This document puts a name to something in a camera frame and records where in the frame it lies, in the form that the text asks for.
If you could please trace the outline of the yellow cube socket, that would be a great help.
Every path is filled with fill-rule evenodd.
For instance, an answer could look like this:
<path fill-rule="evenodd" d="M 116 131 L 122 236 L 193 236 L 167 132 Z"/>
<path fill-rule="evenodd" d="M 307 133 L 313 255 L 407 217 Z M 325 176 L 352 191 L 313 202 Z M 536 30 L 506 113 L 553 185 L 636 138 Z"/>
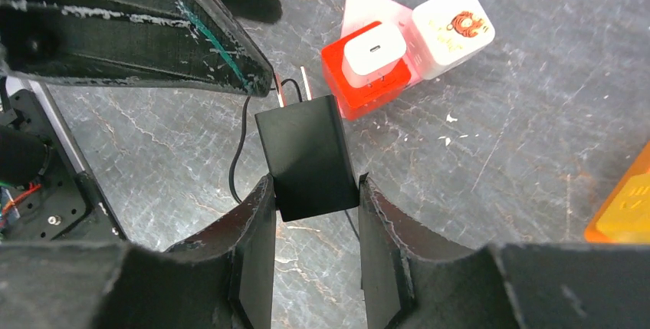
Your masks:
<path fill-rule="evenodd" d="M 601 205 L 583 237 L 591 243 L 649 243 L 649 145 Z"/>

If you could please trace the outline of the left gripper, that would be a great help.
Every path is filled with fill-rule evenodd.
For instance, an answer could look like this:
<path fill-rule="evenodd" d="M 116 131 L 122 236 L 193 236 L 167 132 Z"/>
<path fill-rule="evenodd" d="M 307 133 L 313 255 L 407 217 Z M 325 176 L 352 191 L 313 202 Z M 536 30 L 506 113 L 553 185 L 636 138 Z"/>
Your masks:
<path fill-rule="evenodd" d="M 240 19 L 220 0 L 1 0 L 1 72 L 265 96 L 273 68 Z"/>

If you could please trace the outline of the red cube socket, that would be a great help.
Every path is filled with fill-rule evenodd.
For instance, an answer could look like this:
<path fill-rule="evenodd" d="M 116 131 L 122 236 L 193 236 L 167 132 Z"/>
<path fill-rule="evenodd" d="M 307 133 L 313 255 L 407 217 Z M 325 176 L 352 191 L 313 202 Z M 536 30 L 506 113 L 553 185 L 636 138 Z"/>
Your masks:
<path fill-rule="evenodd" d="M 348 120 L 362 117 L 396 99 L 410 79 L 407 64 L 400 62 L 388 73 L 387 78 L 381 77 L 361 88 L 351 87 L 342 72 L 343 45 L 357 35 L 359 34 L 354 32 L 340 38 L 320 52 L 323 77 L 337 99 L 341 116 Z"/>

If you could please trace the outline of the white tiger cube socket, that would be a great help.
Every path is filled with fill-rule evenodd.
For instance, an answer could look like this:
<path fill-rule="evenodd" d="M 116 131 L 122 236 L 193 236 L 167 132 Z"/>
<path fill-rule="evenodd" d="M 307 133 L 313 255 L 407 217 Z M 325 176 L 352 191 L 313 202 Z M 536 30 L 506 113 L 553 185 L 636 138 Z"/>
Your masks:
<path fill-rule="evenodd" d="M 496 35 L 479 0 L 423 2 L 412 10 L 409 32 L 409 53 L 423 80 L 466 62 Z"/>

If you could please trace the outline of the white usb charger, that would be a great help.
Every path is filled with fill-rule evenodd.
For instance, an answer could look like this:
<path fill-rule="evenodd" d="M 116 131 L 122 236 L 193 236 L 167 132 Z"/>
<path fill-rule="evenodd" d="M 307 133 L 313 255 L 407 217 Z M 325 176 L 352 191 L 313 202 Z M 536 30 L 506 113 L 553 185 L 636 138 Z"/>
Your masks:
<path fill-rule="evenodd" d="M 392 71 L 406 51 L 399 28 L 379 23 L 345 43 L 343 75 L 351 87 L 364 87 Z"/>

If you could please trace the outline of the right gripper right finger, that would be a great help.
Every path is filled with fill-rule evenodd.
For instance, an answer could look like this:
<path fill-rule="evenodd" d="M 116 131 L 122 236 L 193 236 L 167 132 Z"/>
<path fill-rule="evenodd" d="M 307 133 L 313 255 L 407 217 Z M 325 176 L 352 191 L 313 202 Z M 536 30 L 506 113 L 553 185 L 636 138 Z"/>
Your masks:
<path fill-rule="evenodd" d="M 647 328 L 649 248 L 496 243 L 472 249 L 359 181 L 362 288 L 371 328 Z"/>

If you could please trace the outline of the pink triangular power strip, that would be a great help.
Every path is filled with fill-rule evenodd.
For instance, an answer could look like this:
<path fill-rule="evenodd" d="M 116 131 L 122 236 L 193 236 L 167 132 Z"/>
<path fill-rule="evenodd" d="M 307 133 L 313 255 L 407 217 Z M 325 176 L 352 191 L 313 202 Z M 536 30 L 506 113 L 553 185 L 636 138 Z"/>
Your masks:
<path fill-rule="evenodd" d="M 410 20 L 412 10 L 393 0 L 346 0 L 343 11 L 341 36 L 343 38 L 354 32 L 361 34 L 379 23 L 396 25 L 405 39 L 405 28 Z M 415 70 L 407 51 L 398 63 L 406 63 L 410 72 L 408 85 L 417 84 L 422 77 Z"/>

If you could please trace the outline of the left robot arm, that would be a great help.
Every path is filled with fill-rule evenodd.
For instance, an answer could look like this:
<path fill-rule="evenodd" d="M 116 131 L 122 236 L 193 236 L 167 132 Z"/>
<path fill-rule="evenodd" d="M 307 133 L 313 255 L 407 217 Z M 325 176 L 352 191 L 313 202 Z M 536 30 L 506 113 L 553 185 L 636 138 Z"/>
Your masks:
<path fill-rule="evenodd" d="M 124 237 L 49 85 L 265 97 L 274 69 L 239 21 L 281 15 L 279 0 L 1 0 L 2 241 Z"/>

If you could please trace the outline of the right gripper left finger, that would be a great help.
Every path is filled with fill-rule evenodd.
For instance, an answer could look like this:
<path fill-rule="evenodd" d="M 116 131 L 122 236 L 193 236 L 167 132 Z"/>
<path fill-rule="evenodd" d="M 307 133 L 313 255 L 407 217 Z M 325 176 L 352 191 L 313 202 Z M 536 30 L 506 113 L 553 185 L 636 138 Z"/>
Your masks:
<path fill-rule="evenodd" d="M 126 242 L 1 247 L 3 328 L 268 328 L 273 179 L 165 252 Z"/>

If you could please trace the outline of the black charger with cable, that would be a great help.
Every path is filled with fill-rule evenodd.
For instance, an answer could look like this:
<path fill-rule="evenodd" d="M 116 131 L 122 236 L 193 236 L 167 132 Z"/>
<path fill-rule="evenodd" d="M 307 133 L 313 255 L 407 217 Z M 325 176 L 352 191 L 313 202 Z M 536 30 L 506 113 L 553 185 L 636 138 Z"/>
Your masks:
<path fill-rule="evenodd" d="M 351 220 L 359 191 L 335 98 L 313 97 L 307 79 L 287 78 L 271 89 L 286 84 L 297 102 L 255 115 L 281 217 L 291 222 L 343 212 Z"/>

